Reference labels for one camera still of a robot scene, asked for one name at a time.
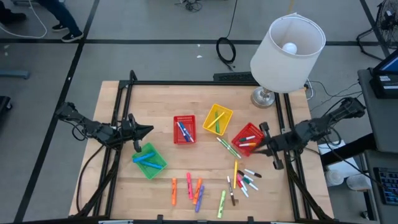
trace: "blue marker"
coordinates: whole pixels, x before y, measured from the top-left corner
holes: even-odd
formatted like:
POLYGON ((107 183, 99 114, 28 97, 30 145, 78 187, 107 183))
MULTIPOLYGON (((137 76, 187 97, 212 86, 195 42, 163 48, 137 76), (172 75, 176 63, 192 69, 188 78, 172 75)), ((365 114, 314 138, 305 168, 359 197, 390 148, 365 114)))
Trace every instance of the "blue marker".
POLYGON ((195 208, 195 212, 198 213, 199 209, 200 209, 200 205, 201 205, 201 200, 203 198, 203 193, 205 192, 205 186, 202 184, 200 187, 200 191, 199 191, 199 197, 198 197, 198 202, 197 202, 197 206, 195 208))
POLYGON ((156 168, 156 169, 161 169, 161 168, 163 168, 162 166, 157 165, 157 164, 153 164, 153 163, 151 163, 151 162, 140 161, 140 163, 141 163, 142 165, 149 166, 149 167, 153 167, 153 168, 156 168))
POLYGON ((184 129, 185 134, 187 134, 187 136, 191 139, 191 141, 193 142, 193 139, 191 137, 191 135, 189 134, 188 130, 185 128, 184 124, 182 122, 180 122, 182 129, 184 129))
POLYGON ((155 153, 154 153, 154 152, 151 152, 151 153, 145 154, 145 155, 143 155, 143 156, 141 156, 141 157, 137 157, 137 158, 133 159, 132 162, 143 161, 144 159, 150 158, 150 157, 152 157, 152 156, 154 156, 154 155, 155 155, 155 153))
POLYGON ((188 138, 188 136, 185 134, 184 130, 181 128, 181 125, 180 125, 179 122, 177 122, 177 125, 178 125, 178 127, 180 128, 180 130, 181 130, 182 136, 184 136, 185 140, 186 140, 187 142, 189 142, 189 138, 188 138))

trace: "yellow basket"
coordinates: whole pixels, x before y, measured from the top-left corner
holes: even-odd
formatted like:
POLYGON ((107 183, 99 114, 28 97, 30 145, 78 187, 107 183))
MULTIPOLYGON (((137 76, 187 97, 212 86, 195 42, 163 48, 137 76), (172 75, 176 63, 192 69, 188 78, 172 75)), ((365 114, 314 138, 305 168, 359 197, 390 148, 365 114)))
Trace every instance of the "yellow basket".
POLYGON ((232 111, 228 108, 225 108, 218 104, 213 104, 210 112, 207 115, 205 122, 203 123, 203 128, 206 129, 207 131, 210 131, 212 133, 218 134, 219 136, 222 136, 226 130, 226 127, 228 126, 229 121, 231 120, 233 113, 234 113, 234 111, 232 111), (210 128, 207 128, 207 126, 209 126, 209 124, 211 124, 216 119, 216 111, 218 113, 218 116, 220 116, 224 112, 224 115, 218 120, 218 125, 220 127, 220 133, 216 132, 216 124, 213 124, 210 128))

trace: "green basket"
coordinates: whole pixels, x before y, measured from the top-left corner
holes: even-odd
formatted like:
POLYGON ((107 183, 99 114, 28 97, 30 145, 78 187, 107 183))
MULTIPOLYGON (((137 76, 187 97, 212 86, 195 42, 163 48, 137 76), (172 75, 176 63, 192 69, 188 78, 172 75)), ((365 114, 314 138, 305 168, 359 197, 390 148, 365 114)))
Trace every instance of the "green basket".
POLYGON ((137 166, 140 168, 140 170, 145 174, 145 176, 149 180, 156 177, 156 175, 159 174, 167 166, 166 161, 163 159, 163 157, 160 155, 160 153, 158 153, 156 151, 155 147, 149 142, 145 146, 142 147, 141 152, 135 153, 134 155, 131 156, 131 158, 133 160, 137 157, 144 156, 151 152, 154 152, 155 155, 150 158, 145 159, 145 161, 160 165, 160 166, 162 166, 161 169, 156 169, 153 167, 145 166, 145 165, 141 164, 140 162, 136 162, 137 166))

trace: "light bulb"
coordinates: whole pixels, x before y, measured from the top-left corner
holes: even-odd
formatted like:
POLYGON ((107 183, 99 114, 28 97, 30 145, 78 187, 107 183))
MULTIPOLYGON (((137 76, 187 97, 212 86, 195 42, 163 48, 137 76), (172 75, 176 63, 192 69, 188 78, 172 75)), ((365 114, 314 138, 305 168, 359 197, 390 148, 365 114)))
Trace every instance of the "light bulb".
POLYGON ((291 42, 286 43, 282 50, 286 51, 287 53, 296 54, 297 53, 297 46, 291 42))

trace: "lamp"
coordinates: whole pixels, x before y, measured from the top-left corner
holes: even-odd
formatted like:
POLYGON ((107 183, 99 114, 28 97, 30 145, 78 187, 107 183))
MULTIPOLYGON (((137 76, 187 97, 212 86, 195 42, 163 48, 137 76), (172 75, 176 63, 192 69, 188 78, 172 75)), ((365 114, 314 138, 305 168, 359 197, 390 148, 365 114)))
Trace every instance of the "lamp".
POLYGON ((251 96, 254 105, 273 104, 273 92, 303 88, 326 43, 322 29, 298 14, 275 20, 250 61, 251 73, 260 84, 251 96))

